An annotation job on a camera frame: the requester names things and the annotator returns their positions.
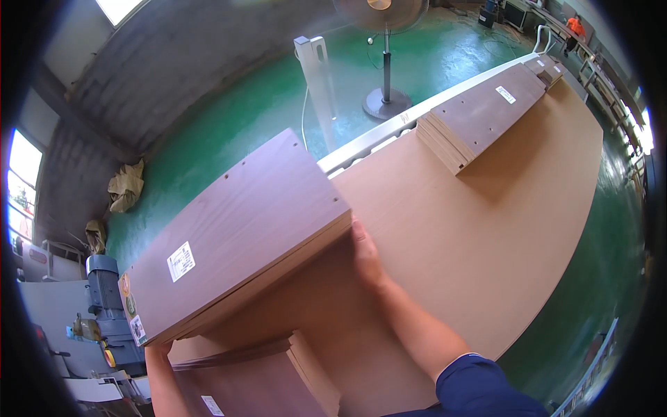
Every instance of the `round sticker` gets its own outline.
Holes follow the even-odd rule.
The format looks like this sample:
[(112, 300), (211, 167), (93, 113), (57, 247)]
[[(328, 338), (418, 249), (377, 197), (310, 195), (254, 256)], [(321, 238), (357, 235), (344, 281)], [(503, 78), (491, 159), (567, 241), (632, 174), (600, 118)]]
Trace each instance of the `round sticker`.
[(121, 276), (121, 291), (123, 296), (127, 297), (129, 295), (129, 276), (127, 276), (127, 272)]
[(125, 297), (125, 308), (127, 309), (127, 313), (129, 314), (130, 318), (137, 315), (137, 304), (134, 303), (134, 297), (132, 294)]

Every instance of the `fan pole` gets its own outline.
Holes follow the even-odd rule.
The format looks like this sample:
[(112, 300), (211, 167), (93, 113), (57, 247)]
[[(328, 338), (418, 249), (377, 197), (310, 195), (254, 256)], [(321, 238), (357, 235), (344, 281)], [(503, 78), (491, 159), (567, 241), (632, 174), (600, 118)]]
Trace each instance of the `fan pole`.
[(384, 31), (384, 51), (382, 52), (384, 56), (384, 89), (382, 91), (382, 102), (390, 102), (390, 91), (391, 79), (392, 79), (392, 53), (389, 52), (389, 31), (385, 29)]

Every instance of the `barcode sticker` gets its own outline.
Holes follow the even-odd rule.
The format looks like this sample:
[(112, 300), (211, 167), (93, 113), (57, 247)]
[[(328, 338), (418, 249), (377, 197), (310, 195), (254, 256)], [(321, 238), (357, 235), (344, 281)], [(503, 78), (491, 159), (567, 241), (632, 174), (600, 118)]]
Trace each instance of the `barcode sticker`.
[(222, 410), (220, 410), (220, 407), (217, 406), (213, 397), (210, 395), (202, 395), (201, 399), (204, 400), (204, 404), (206, 404), (206, 406), (209, 408), (211, 414), (214, 416), (225, 417), (225, 414), (223, 414)]
[(505, 97), (505, 100), (507, 100), (507, 102), (508, 102), (509, 104), (512, 104), (513, 102), (516, 101), (516, 99), (514, 98), (514, 96), (513, 96), (512, 94), (510, 94), (510, 92), (507, 91), (507, 90), (505, 89), (505, 87), (503, 87), (502, 85), (499, 86), (499, 87), (496, 87), (496, 91), (497, 91), (498, 93), (500, 93), (501, 96)]
[(190, 242), (185, 242), (180, 248), (176, 249), (176, 252), (167, 258), (167, 264), (169, 265), (171, 280), (174, 282), (194, 268), (195, 258), (192, 257)]

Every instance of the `white label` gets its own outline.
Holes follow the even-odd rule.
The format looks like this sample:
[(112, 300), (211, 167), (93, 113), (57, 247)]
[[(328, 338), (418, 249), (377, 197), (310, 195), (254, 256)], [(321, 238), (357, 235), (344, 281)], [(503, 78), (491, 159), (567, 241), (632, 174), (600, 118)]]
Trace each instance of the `white label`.
[(136, 315), (132, 320), (130, 320), (129, 331), (132, 333), (132, 337), (134, 338), (134, 342), (137, 344), (137, 346), (141, 346), (141, 344), (146, 342), (146, 332), (143, 330), (143, 324), (141, 324), (139, 315)]
[(516, 101), (516, 99), (514, 98), (514, 96), (513, 96), (512, 94), (510, 94), (510, 92), (507, 91), (507, 90), (505, 89), (505, 87), (503, 87), (502, 85), (499, 86), (499, 87), (496, 87), (496, 91), (497, 91), (498, 93), (500, 93), (501, 96), (505, 97), (505, 100), (507, 100), (507, 102), (508, 102), (509, 104), (512, 104), (513, 102)]
[(176, 252), (167, 258), (167, 264), (169, 264), (171, 280), (174, 282), (194, 268), (195, 258), (192, 257), (190, 242), (185, 242), (180, 248), (176, 249)]
[(213, 397), (210, 395), (202, 395), (201, 399), (204, 400), (204, 404), (206, 404), (206, 406), (209, 408), (211, 414), (214, 416), (225, 417), (225, 414), (222, 414), (222, 410), (220, 410), (220, 407), (217, 406)]

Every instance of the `green floor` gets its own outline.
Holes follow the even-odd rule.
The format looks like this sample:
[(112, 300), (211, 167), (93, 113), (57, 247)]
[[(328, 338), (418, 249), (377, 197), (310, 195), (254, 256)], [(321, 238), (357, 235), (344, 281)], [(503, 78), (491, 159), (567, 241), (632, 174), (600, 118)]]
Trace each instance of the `green floor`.
[[(382, 82), (382, 71), (369, 60), (380, 66), (382, 42), (369, 47), (367, 37), (351, 27), (325, 35), (339, 105), (338, 145), (377, 124), (361, 102)], [(505, 27), (489, 31), (476, 17), (431, 10), (419, 27), (392, 37), (392, 84), (418, 103), (532, 50), (530, 40), (512, 38), (517, 39)], [(286, 127), (300, 132), (304, 93), (300, 64), (289, 54), (190, 115), (148, 161), (138, 204), (109, 220), (107, 254), (119, 269), (134, 262), (186, 204), (241, 158)], [(310, 104), (304, 127), (309, 150), (322, 158), (327, 151)], [(576, 253), (544, 309), (499, 360), (515, 386), (544, 403), (567, 395), (584, 371), (593, 337), (614, 316), (621, 317), (621, 325), (630, 323), (628, 312), (640, 297), (640, 212), (626, 167), (625, 147), (606, 129), (598, 187)]]

